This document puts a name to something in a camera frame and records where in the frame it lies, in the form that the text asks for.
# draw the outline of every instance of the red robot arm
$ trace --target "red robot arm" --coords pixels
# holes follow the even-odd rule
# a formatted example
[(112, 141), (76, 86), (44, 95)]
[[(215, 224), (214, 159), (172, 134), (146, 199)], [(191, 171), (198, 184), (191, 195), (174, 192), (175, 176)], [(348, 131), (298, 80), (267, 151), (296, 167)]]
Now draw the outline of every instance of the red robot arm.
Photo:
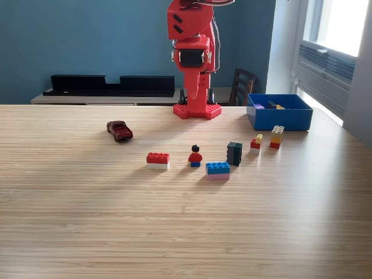
[(213, 6), (227, 5), (235, 0), (173, 0), (168, 8), (168, 35), (173, 44), (172, 60), (184, 73), (187, 105), (174, 106), (181, 118), (221, 114), (217, 104), (207, 105), (210, 74), (215, 72), (216, 42), (213, 31)]

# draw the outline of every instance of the purple lego brick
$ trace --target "purple lego brick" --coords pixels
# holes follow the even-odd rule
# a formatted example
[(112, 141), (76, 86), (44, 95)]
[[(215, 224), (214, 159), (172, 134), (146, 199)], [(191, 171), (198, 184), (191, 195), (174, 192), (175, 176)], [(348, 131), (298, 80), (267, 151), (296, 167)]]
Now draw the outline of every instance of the purple lego brick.
[(256, 103), (255, 104), (255, 108), (256, 109), (265, 109), (261, 104), (259, 104), (259, 103)]
[(208, 180), (229, 180), (230, 173), (223, 173), (223, 174), (208, 174)]

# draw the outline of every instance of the toy car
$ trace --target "toy car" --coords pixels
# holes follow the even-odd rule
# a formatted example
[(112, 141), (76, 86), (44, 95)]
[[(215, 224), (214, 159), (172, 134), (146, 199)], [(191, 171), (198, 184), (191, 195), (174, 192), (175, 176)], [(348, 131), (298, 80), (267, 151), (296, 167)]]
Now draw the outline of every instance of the toy car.
[(107, 132), (112, 134), (115, 141), (133, 138), (132, 131), (127, 127), (124, 121), (112, 121), (107, 123)]

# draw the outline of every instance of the blue box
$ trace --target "blue box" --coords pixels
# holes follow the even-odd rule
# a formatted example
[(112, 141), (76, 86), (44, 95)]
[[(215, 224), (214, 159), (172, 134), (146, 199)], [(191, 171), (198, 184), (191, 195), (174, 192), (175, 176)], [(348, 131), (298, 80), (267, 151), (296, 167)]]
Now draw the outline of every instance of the blue box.
[(206, 174), (225, 174), (230, 173), (230, 165), (227, 162), (207, 163)]
[[(269, 101), (286, 109), (268, 109)], [(256, 109), (257, 103), (265, 109)], [(294, 94), (249, 94), (246, 112), (256, 131), (272, 131), (276, 125), (285, 131), (307, 131), (313, 117), (313, 109)]]

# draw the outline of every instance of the wooden chair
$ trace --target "wooden chair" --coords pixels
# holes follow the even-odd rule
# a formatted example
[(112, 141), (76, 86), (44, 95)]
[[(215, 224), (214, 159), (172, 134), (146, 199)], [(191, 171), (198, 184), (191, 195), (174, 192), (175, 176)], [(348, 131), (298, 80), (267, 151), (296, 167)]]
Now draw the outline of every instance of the wooden chair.
[(255, 84), (258, 82), (256, 75), (243, 70), (236, 68), (234, 74), (234, 81), (232, 83), (231, 94), (230, 94), (230, 106), (246, 106), (248, 103), (248, 94), (252, 94), (255, 89)]

